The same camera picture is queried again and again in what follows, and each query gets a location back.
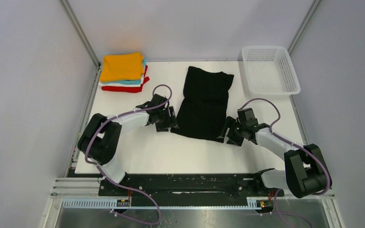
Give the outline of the black t shirt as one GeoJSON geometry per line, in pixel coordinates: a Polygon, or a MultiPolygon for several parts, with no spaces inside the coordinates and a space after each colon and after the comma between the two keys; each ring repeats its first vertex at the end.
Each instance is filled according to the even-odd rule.
{"type": "Polygon", "coordinates": [[[233,79],[232,74],[212,73],[189,66],[183,88],[184,99],[176,116],[178,127],[172,128],[171,132],[223,143],[219,135],[226,119],[233,79]]]}

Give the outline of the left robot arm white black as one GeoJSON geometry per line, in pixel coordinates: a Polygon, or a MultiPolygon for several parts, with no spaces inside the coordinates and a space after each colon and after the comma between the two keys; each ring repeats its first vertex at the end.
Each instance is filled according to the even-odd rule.
{"type": "Polygon", "coordinates": [[[110,189],[116,195],[128,191],[128,183],[123,179],[126,171],[115,157],[121,134],[152,124],[157,132],[178,127],[174,107],[159,94],[154,94],[150,101],[123,114],[111,117],[94,114],[80,136],[77,148],[98,167],[104,177],[112,180],[110,189]]]}

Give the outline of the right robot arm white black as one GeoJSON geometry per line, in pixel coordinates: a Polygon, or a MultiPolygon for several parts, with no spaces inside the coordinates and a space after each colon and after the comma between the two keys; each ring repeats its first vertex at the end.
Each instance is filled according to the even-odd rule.
{"type": "Polygon", "coordinates": [[[245,140],[273,152],[284,162],[284,170],[264,169],[255,174],[253,188],[261,196],[271,190],[289,190],[295,197],[324,194],[332,186],[321,149],[315,144],[298,144],[281,136],[266,123],[259,123],[251,108],[239,109],[238,117],[228,116],[219,138],[242,146],[245,140]]]}

